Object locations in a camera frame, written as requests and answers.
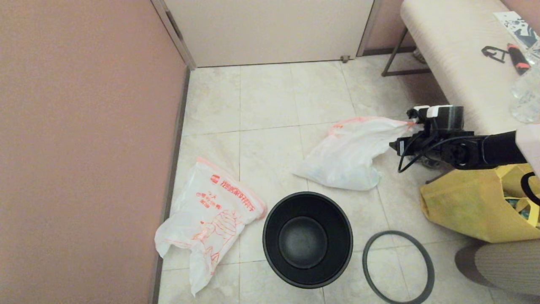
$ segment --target door frame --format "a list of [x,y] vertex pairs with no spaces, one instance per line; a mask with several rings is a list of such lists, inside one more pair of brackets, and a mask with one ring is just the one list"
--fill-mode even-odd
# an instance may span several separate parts
[[152,4],[154,5],[154,8],[156,9],[156,12],[159,15],[159,18],[163,22],[163,25],[165,26],[165,29],[167,30],[169,36],[172,39],[172,42],[174,43],[174,46],[178,50],[178,53],[180,53],[180,56],[184,60],[184,62],[189,67],[190,71],[193,71],[197,68],[197,65],[195,64],[195,61],[193,60],[193,57],[191,56],[190,51],[188,50],[186,43],[184,42],[184,38],[182,37],[182,33],[180,32],[180,29],[176,25],[176,22],[174,21],[171,11],[169,11],[167,5],[163,0],[150,0]]

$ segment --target door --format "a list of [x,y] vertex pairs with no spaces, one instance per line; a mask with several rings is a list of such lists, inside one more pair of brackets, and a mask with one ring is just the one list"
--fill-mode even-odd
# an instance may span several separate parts
[[197,66],[354,58],[373,0],[165,0]]

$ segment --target plastic bag with orange print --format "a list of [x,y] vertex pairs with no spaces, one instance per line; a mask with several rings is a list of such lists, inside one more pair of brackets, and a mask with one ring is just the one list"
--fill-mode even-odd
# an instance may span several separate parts
[[171,245],[191,250],[190,284],[195,296],[208,284],[244,226],[264,217],[266,206],[231,175],[203,158],[197,159],[174,205],[178,209],[156,231],[156,250],[161,257]]
[[379,183],[373,158],[384,153],[412,125],[384,117],[357,117],[330,128],[293,172],[328,187],[368,190]]

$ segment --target tile floor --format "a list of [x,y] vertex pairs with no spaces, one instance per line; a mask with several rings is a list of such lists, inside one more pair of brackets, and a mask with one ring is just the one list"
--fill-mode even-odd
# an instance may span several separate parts
[[[368,238],[387,229],[411,234],[430,253],[436,283],[426,303],[539,302],[536,297],[474,284],[459,273],[454,254],[472,240],[430,223],[419,207],[418,186],[439,171],[415,165],[398,175],[399,159],[389,151],[374,161],[382,179],[371,191],[327,188],[291,174],[333,123],[368,115],[405,120],[405,111],[414,105],[446,103],[431,74],[381,77],[387,59],[381,55],[345,64],[269,64],[192,72],[174,198],[195,158],[202,156],[251,187],[269,209],[297,191],[330,197],[351,222],[354,253],[332,284],[295,288],[279,279],[266,262],[261,244],[264,220],[255,221],[196,298],[188,280],[189,251],[172,248],[164,258],[159,303],[384,303],[366,283],[361,260]],[[410,54],[400,54],[394,68],[418,65]],[[376,241],[369,266],[377,286],[396,300],[415,298],[426,282],[420,253],[400,237]]]

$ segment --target white bench cushion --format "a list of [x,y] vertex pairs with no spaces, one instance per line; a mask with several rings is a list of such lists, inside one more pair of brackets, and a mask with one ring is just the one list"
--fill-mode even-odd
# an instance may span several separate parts
[[405,0],[401,18],[426,58],[448,102],[465,106],[465,127],[478,135],[515,130],[510,87],[518,78],[505,63],[485,57],[490,45],[514,42],[493,12],[508,11],[499,0]]

